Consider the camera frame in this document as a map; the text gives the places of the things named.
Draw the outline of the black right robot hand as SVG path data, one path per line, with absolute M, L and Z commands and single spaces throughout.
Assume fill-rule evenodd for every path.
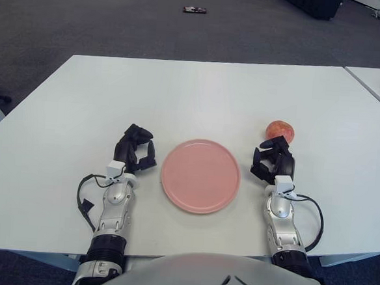
M 275 184 L 276 176 L 293 178 L 294 170 L 295 158 L 284 136 L 268 139 L 254 149 L 250 172 L 269 185 Z

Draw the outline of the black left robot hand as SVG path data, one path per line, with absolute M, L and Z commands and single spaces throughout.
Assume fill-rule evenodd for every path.
M 156 166 L 156 151 L 152 139 L 153 134 L 147 129 L 132 124 L 115 145 L 113 159 L 123 162 L 125 164 L 124 172 L 128 174 L 134 174 L 138 170 L 145 170 Z M 138 159 L 136 156 L 137 147 L 142 144 L 147 144 L 148 155 Z

